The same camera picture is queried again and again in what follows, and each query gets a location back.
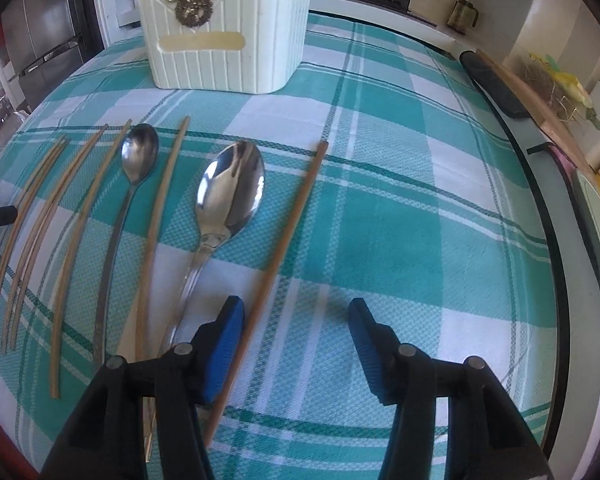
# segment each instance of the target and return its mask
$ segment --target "tablecloth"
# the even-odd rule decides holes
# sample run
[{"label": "tablecloth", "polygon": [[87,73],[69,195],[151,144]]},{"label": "tablecloth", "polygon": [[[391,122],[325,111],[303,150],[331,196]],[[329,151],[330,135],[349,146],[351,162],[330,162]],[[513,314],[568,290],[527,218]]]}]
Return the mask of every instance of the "tablecloth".
[{"label": "tablecloth", "polygon": [[[116,158],[94,204],[63,325],[61,399],[48,393],[52,297],[76,211],[129,118],[160,138],[116,260],[107,352],[138,286],[148,220],[177,128],[191,116],[168,194],[149,327],[155,338],[198,241],[193,199],[202,171],[236,139],[266,165],[262,206],[204,270],[180,340],[228,294],[247,308],[320,139],[330,148],[210,450],[218,479],[376,478],[394,409],[369,392],[346,324],[365,298],[376,320],[435,358],[483,356],[539,440],[554,378],[550,256],[534,199],[506,134],[461,65],[394,32],[310,14],[302,63],[270,95],[157,89],[142,37],[104,50],[34,111],[0,156],[0,203],[11,203],[60,135],[71,142],[38,193],[10,260],[55,179],[101,125],[110,128],[68,188],[26,291],[17,348],[0,354],[0,423],[40,468],[93,376],[100,271],[126,178]],[[438,403],[433,476],[445,463]],[[150,465],[159,476],[157,450]]]}]

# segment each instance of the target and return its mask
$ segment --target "metal spoon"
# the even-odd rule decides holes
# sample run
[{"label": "metal spoon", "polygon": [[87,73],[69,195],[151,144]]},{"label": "metal spoon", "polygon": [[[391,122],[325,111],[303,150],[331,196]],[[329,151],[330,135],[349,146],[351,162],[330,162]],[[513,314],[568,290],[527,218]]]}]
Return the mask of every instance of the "metal spoon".
[{"label": "metal spoon", "polygon": [[264,163],[253,142],[241,140],[227,146],[208,165],[196,196],[200,242],[182,285],[180,300],[162,339],[158,355],[173,339],[193,288],[213,252],[244,228],[258,210],[264,188]]},{"label": "metal spoon", "polygon": [[107,256],[104,259],[104,266],[100,275],[96,323],[93,329],[93,366],[96,371],[99,370],[105,359],[107,307],[109,306],[113,267],[120,237],[122,236],[122,227],[125,224],[126,214],[138,186],[142,184],[154,168],[158,157],[158,147],[158,134],[150,124],[144,123],[136,124],[122,143],[122,170],[129,179],[130,185],[125,200],[120,207],[116,223],[113,226]]}]

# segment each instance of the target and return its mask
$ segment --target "gold decoration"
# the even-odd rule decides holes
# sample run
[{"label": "gold decoration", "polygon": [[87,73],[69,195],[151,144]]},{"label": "gold decoration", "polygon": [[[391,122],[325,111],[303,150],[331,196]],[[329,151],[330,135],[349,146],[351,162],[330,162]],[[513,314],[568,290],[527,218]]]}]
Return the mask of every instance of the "gold decoration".
[{"label": "gold decoration", "polygon": [[212,0],[166,0],[176,3],[176,19],[185,27],[200,27],[211,19],[214,13]]}]

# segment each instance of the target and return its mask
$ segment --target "wooden chopstick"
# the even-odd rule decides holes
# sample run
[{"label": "wooden chopstick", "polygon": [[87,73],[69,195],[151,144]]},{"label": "wooden chopstick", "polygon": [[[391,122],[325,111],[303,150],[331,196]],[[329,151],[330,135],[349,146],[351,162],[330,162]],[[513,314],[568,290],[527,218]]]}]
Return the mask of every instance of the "wooden chopstick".
[{"label": "wooden chopstick", "polygon": [[[25,182],[24,186],[22,186],[22,191],[18,195],[18,198],[16,199],[16,202],[14,204],[14,206],[16,206],[16,209],[18,209],[20,207],[20,204],[22,203],[22,200],[24,199],[25,195],[29,191],[29,188],[31,187],[31,184],[36,179],[36,177],[38,176],[38,174],[40,174],[40,170],[46,164],[46,162],[49,160],[49,157],[55,152],[55,150],[59,149],[59,144],[60,144],[60,142],[61,142],[62,139],[64,139],[64,136],[62,136],[59,139],[57,139],[56,142],[54,142],[49,147],[49,149],[46,150],[45,155],[42,157],[42,159],[40,160],[40,162],[38,163],[38,165],[35,167],[35,169],[33,170],[33,172],[29,175],[29,178]],[[4,237],[6,236],[7,232],[9,231],[9,227],[10,226],[5,226],[4,229],[2,229],[0,231],[0,247],[2,245],[2,242],[4,241]]]},{"label": "wooden chopstick", "polygon": [[[33,203],[33,199],[35,199],[38,190],[42,186],[42,183],[45,181],[46,176],[48,175],[51,168],[58,160],[58,157],[62,153],[62,151],[66,148],[68,144],[67,139],[63,139],[60,142],[60,145],[57,150],[54,151],[53,155],[51,155],[46,161],[45,165],[40,170],[40,173],[33,181],[33,184],[29,190],[29,193],[24,197],[24,200],[20,204],[20,208],[18,209],[18,217],[16,221],[13,223],[13,229],[9,234],[9,238],[7,239],[7,245],[4,247],[4,252],[2,253],[0,259],[0,292],[2,291],[2,282],[4,281],[4,275],[7,271],[7,265],[9,264],[9,260],[11,258],[11,253],[13,252],[13,247],[18,239],[18,235],[20,234],[20,229],[24,224],[25,219],[27,218],[27,214],[29,213],[29,209],[31,204]],[[17,286],[17,283],[11,282],[11,286]]]},{"label": "wooden chopstick", "polygon": [[[33,229],[29,233],[29,237],[27,237],[27,242],[24,246],[22,253],[20,254],[18,267],[16,268],[16,272],[13,275],[13,280],[11,282],[13,285],[11,285],[11,290],[9,291],[6,311],[4,313],[4,322],[2,324],[2,338],[0,340],[0,351],[3,354],[7,353],[7,339],[9,338],[9,328],[11,326],[11,313],[13,303],[16,299],[16,294],[18,291],[18,284],[20,284],[20,293],[17,295],[18,301],[16,303],[15,311],[13,311],[13,329],[11,332],[12,350],[15,350],[16,338],[18,335],[18,326],[20,324],[20,313],[22,312],[22,303],[24,301],[24,296],[26,294],[27,287],[29,286],[29,280],[33,271],[36,258],[38,257],[38,252],[40,251],[40,246],[42,245],[42,240],[45,238],[46,231],[49,228],[49,224],[51,224],[51,220],[56,214],[56,210],[58,209],[60,200],[64,196],[67,187],[69,187],[69,184],[74,179],[75,174],[82,166],[84,160],[87,158],[87,155],[89,155],[92,148],[96,145],[96,142],[100,140],[100,137],[108,127],[108,124],[105,124],[103,127],[101,127],[101,129],[97,131],[96,134],[93,137],[91,137],[91,139],[89,139],[87,143],[85,143],[82,149],[78,151],[77,155],[74,157],[74,160],[71,161],[69,166],[62,174],[62,176],[58,179],[56,187],[51,192],[51,195],[49,195],[49,198],[45,202],[45,205],[43,206],[40,215],[36,219],[36,223],[34,224]],[[22,278],[25,263],[27,264],[27,267],[24,271],[24,278],[21,282],[20,279]]]},{"label": "wooden chopstick", "polygon": [[96,174],[87,197],[82,203],[82,208],[78,214],[78,219],[75,221],[75,227],[72,232],[71,241],[69,243],[69,249],[64,258],[64,265],[62,266],[62,272],[60,273],[60,282],[58,291],[56,292],[56,300],[54,306],[54,319],[52,321],[53,328],[51,330],[51,356],[49,361],[49,393],[54,399],[60,398],[60,349],[62,346],[62,324],[64,322],[64,309],[66,307],[66,300],[69,293],[69,284],[71,282],[71,276],[74,272],[75,258],[78,255],[78,249],[80,248],[80,241],[82,240],[82,233],[87,225],[89,214],[93,202],[96,200],[98,191],[102,184],[109,165],[113,160],[113,157],[118,152],[122,140],[126,136],[126,132],[131,126],[131,119],[129,119],[120,130],[120,134],[116,137],[113,145],[110,147],[107,155],[105,155],[100,169]]},{"label": "wooden chopstick", "polygon": [[138,287],[138,308],[136,315],[136,361],[148,359],[149,355],[146,351],[146,318],[149,305],[149,296],[151,294],[152,275],[154,272],[155,249],[158,245],[158,235],[160,234],[160,224],[162,222],[162,212],[164,204],[167,200],[167,193],[171,185],[171,177],[173,170],[178,160],[182,141],[189,127],[189,117],[185,117],[180,125],[180,130],[176,136],[171,153],[167,160],[167,165],[162,174],[162,181],[158,188],[154,201],[154,210],[151,214],[151,222],[149,231],[146,236],[146,245],[144,248],[144,260],[142,261],[142,269],[140,271],[140,285]]},{"label": "wooden chopstick", "polygon": [[209,418],[205,424],[204,442],[206,448],[211,445],[214,435],[216,434],[216,430],[220,425],[220,419],[222,418],[222,413],[224,412],[226,404],[229,400],[229,394],[231,393],[235,378],[238,375],[238,371],[240,371],[240,365],[242,364],[244,356],[247,353],[253,332],[255,331],[260,317],[262,316],[262,312],[264,311],[264,307],[267,304],[269,294],[273,288],[274,282],[276,281],[276,276],[278,275],[278,269],[285,258],[286,250],[288,249],[289,244],[291,243],[291,238],[296,231],[296,226],[298,225],[298,221],[302,215],[304,204],[309,198],[309,194],[314,186],[315,177],[318,175],[318,170],[320,170],[320,165],[322,164],[322,160],[327,152],[328,147],[329,143],[325,140],[318,144],[318,150],[315,153],[314,160],[311,162],[309,171],[307,172],[300,191],[296,196],[291,213],[289,213],[289,217],[286,221],[285,228],[282,231],[282,235],[280,236],[280,240],[278,241],[273,256],[271,257],[269,266],[264,273],[262,282],[260,283],[260,288],[256,293],[253,306],[249,312],[247,324],[242,331],[242,337],[240,338],[240,342],[235,349],[234,359],[231,361],[229,371],[226,375],[226,379],[224,380],[224,385],[222,386],[220,394],[216,398],[216,402],[214,402],[214,405],[211,408],[211,414],[209,415]]}]

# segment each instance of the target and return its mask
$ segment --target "white basket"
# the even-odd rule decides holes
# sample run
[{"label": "white basket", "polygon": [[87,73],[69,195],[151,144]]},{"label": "white basket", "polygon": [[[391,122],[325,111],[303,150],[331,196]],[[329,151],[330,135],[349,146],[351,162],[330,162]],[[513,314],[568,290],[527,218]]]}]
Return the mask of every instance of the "white basket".
[{"label": "white basket", "polygon": [[139,0],[155,84],[249,94],[282,88],[302,59],[309,0],[212,1],[209,21],[193,29],[178,22],[174,3]]}]

